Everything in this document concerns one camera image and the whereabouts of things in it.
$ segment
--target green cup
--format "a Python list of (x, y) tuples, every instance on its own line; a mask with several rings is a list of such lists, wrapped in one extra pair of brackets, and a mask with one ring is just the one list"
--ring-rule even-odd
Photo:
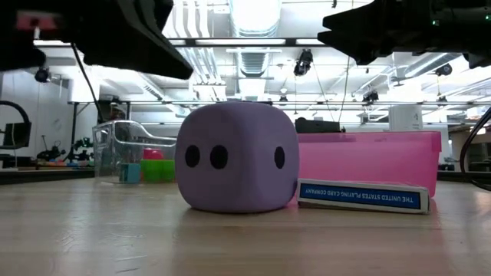
[(174, 182), (174, 160), (141, 160), (144, 182)]

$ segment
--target purple foam die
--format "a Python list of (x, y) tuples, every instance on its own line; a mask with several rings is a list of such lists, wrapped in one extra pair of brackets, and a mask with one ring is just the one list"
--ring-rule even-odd
[(295, 194), (298, 139), (276, 107), (226, 102), (193, 111), (176, 145), (176, 180), (183, 198), (210, 212), (266, 212)]

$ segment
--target wooden tabletop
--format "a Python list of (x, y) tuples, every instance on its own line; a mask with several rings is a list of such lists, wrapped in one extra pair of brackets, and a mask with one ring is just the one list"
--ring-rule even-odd
[(217, 215), (173, 184), (0, 186), (0, 275), (491, 275), (491, 193), (440, 182), (432, 207)]

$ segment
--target black monitor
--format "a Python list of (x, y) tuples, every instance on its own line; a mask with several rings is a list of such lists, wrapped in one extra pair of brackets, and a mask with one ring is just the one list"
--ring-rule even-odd
[(7, 123), (3, 134), (3, 146), (14, 146), (15, 144), (21, 144), (21, 147), (27, 147), (29, 146), (29, 137), (31, 136), (31, 122)]

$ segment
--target blue label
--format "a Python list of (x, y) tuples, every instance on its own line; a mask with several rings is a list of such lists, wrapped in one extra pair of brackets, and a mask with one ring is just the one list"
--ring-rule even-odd
[(421, 207), (419, 192), (390, 191), (385, 189), (323, 186), (302, 183), (300, 185), (300, 197), (303, 199), (349, 202), (406, 209), (420, 209)]

